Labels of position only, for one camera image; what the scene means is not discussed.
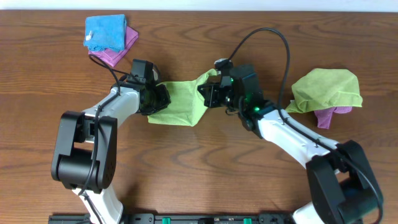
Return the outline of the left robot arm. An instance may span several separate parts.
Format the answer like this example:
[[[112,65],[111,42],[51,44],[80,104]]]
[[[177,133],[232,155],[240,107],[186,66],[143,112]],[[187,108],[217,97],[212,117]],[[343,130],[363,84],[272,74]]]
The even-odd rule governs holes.
[[[50,173],[81,199],[88,223],[122,219],[124,208],[112,186],[119,127],[134,114],[154,114],[169,103],[163,84],[117,82],[93,107],[62,114]]]

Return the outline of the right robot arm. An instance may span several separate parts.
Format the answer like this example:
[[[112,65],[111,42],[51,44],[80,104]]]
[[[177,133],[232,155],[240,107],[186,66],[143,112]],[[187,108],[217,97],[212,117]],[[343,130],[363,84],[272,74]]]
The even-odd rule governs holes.
[[[235,67],[221,60],[215,70],[218,79],[198,87],[205,106],[236,112],[248,131],[305,168],[312,200],[292,214],[295,223],[361,223],[367,214],[382,210],[381,190],[358,143],[325,138],[266,100],[252,65]]]

